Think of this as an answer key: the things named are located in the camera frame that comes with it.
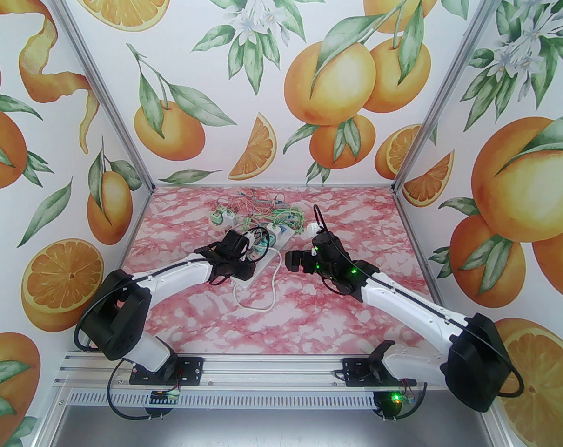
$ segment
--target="power strip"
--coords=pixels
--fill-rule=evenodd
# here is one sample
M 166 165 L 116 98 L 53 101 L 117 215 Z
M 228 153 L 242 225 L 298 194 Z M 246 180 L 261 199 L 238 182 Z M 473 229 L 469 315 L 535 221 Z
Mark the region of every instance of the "power strip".
M 291 228 L 289 228 L 285 225 L 282 225 L 282 224 L 280 224 L 279 227 L 281 227 L 281 233 L 277 236 L 277 238 L 275 240 L 275 245 L 273 245 L 273 248 L 275 248 L 277 251 L 281 252 L 283 247 L 294 236 L 294 230 L 292 230 Z M 271 263 L 271 260 L 273 260 L 274 257 L 277 257 L 277 253 L 275 253 L 274 251 L 268 251 L 267 254 L 265 255 L 265 258 L 263 258 L 263 260 L 259 260 L 258 262 L 256 262 L 255 273 L 254 273 L 254 275 L 252 275 L 252 277 L 250 277 L 247 280 L 241 280 L 241 279 L 232 277 L 232 280 L 234 281 L 234 283 L 236 283 L 236 285 L 239 288 L 247 289 L 259 277 L 261 272 L 263 270 L 265 270 L 265 268 L 267 266 L 269 266 L 269 264 Z

